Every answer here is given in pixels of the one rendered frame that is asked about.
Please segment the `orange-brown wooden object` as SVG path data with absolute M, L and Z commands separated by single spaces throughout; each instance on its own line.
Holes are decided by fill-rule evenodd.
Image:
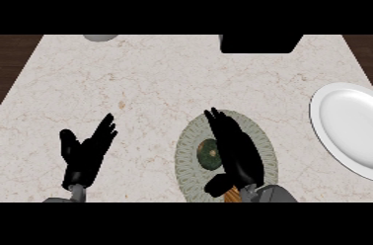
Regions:
M 234 187 L 226 193 L 225 193 L 225 201 L 228 203 L 241 203 L 241 194 L 237 187 Z

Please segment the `round pale green placemat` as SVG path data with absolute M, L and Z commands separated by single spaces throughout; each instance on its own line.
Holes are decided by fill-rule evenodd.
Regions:
M 241 129 L 251 136 L 265 162 L 265 185 L 279 183 L 279 164 L 270 138 L 257 123 L 235 111 L 223 110 L 237 120 Z M 188 124 L 181 135 L 176 152 L 176 175 L 181 189 L 189 203 L 226 203 L 225 195 L 214 198 L 206 191 L 207 182 L 225 172 L 223 165 L 214 170 L 206 170 L 197 160 L 200 144 L 213 138 L 216 140 L 206 114 L 201 114 Z

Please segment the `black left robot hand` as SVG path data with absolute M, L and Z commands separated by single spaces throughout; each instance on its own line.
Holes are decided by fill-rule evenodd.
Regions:
M 113 114 L 105 116 L 92 137 L 85 141 L 77 140 L 70 129 L 61 131 L 63 159 L 67 163 L 63 187 L 67 190 L 74 185 L 86 189 L 92 186 L 117 134 Z

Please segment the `dark green squash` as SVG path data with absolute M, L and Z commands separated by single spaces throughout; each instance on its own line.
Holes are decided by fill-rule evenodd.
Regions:
M 222 159 L 217 150 L 217 141 L 210 138 L 198 146 L 197 149 L 197 160 L 201 167 L 214 171 L 222 166 Z

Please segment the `black appliance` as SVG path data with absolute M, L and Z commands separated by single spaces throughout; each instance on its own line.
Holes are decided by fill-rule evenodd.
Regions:
M 291 53 L 303 35 L 222 35 L 223 53 Z

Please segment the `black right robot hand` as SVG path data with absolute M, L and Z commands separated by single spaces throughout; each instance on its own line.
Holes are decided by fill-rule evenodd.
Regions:
M 217 151 L 225 173 L 209 181 L 204 191 L 217 198 L 232 188 L 265 185 L 265 163 L 256 143 L 237 120 L 217 109 L 204 111 L 217 140 Z

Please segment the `white plate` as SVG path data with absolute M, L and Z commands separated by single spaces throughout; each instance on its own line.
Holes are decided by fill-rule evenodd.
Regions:
M 313 94 L 312 127 L 341 165 L 373 181 L 373 90 L 331 83 Z

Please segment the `grey round object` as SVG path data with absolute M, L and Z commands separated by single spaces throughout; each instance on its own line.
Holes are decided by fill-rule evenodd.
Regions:
M 83 35 L 89 41 L 104 42 L 111 41 L 119 35 Z

